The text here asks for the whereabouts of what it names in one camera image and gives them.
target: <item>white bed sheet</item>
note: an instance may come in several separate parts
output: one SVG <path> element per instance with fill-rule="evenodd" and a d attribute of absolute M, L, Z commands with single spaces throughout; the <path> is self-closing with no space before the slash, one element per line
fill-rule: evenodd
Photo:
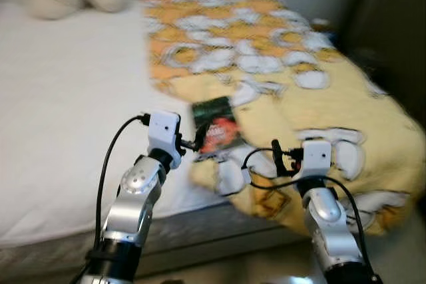
<path fill-rule="evenodd" d="M 0 3 L 0 247 L 24 245 L 94 227 L 99 172 L 118 127 L 157 108 L 189 106 L 150 85 L 141 9 L 86 10 L 60 21 L 28 17 Z M 122 173 L 146 153 L 147 129 L 133 124 L 107 170 L 103 215 Z M 188 180 L 191 152 L 172 171 L 154 218 L 222 202 Z"/>

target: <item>bed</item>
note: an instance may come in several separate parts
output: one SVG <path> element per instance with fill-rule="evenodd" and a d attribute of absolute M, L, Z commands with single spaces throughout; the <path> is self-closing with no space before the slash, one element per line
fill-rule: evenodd
<path fill-rule="evenodd" d="M 140 23 L 139 2 L 116 15 L 88 10 L 53 22 L 0 3 L 1 282 L 28 283 L 31 276 L 32 283 L 65 283 L 82 265 L 93 242 L 103 157 L 127 118 L 173 110 L 184 137 L 192 137 L 188 105 L 152 89 L 143 72 L 148 51 Z M 117 142 L 104 216 L 122 173 L 146 147 L 146 129 L 137 125 Z M 194 156 L 189 152 L 168 176 L 139 275 L 183 266 L 182 254 L 196 263 L 298 238 L 190 183 Z M 210 227 L 200 227 L 200 219 Z M 247 239 L 258 244 L 248 247 Z M 210 255 L 198 254 L 212 245 Z"/>

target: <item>floor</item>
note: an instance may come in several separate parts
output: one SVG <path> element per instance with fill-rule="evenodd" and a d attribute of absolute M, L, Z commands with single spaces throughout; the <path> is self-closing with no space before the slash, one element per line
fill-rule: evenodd
<path fill-rule="evenodd" d="M 367 248 L 385 284 L 426 283 L 426 227 L 418 213 L 387 236 L 368 238 Z M 176 270 L 135 284 L 167 280 L 183 280 L 184 284 L 325 284 L 309 242 Z"/>

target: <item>yellow blanket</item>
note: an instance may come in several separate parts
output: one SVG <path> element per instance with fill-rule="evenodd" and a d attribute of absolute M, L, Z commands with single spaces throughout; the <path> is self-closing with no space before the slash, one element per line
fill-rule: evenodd
<path fill-rule="evenodd" d="M 282 0 L 143 0 L 154 85 L 188 102 L 229 96 L 246 144 L 200 157 L 192 180 L 241 211 L 306 233 L 299 194 L 243 186 L 254 147 L 283 149 L 321 138 L 333 146 L 329 176 L 343 181 L 369 233 L 401 221 L 423 191 L 425 139 L 404 110 Z M 265 186 L 270 154 L 250 161 Z M 355 230 L 353 211 L 337 190 Z"/>

